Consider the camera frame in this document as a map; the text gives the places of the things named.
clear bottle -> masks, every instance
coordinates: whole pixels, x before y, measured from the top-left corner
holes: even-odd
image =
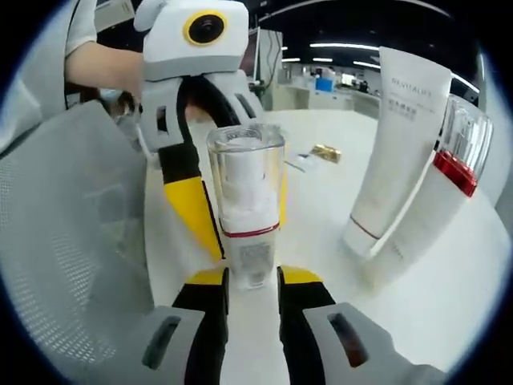
[[[277,125],[220,128],[207,137],[223,247],[241,289],[274,268],[285,140]]]

white robot housing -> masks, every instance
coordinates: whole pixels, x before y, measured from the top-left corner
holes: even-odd
[[[248,11],[226,0],[154,0],[141,4],[147,81],[236,71],[248,45]]]

human arm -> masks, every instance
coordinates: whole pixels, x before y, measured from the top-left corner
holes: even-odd
[[[80,86],[130,92],[140,99],[143,56],[96,42],[76,48],[65,64],[66,80]]]

ceiling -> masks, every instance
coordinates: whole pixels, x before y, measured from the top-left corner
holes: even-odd
[[[430,2],[437,6],[441,3]],[[268,0],[257,5],[250,1],[248,8],[255,18],[262,18],[298,3],[302,2]],[[340,66],[352,66],[353,61],[376,63],[371,59],[376,52],[309,46],[310,43],[356,43],[410,52],[442,64],[470,81],[477,74],[478,45],[470,30],[444,14],[411,2],[315,2],[262,20],[260,25],[283,32],[284,45],[289,48],[284,57],[301,58],[303,63],[311,63],[312,58],[330,58],[332,65]]]

white table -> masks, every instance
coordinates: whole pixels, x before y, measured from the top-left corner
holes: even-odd
[[[322,276],[335,301],[352,303],[387,329],[396,350],[411,362],[449,371],[486,326],[509,269],[511,240],[487,198],[478,189],[417,265],[381,292],[370,293],[340,236],[362,183],[377,122],[353,111],[275,111],[266,119],[284,128],[289,151],[327,144],[342,153],[339,164],[319,160],[307,172],[287,167],[288,219],[278,242],[278,263]],[[211,128],[198,125],[192,136],[213,198],[204,146]],[[170,306],[187,276],[213,264],[166,203],[160,172],[151,169],[145,232],[155,303]],[[275,285],[252,292],[230,288],[223,384],[289,382],[276,299]]]

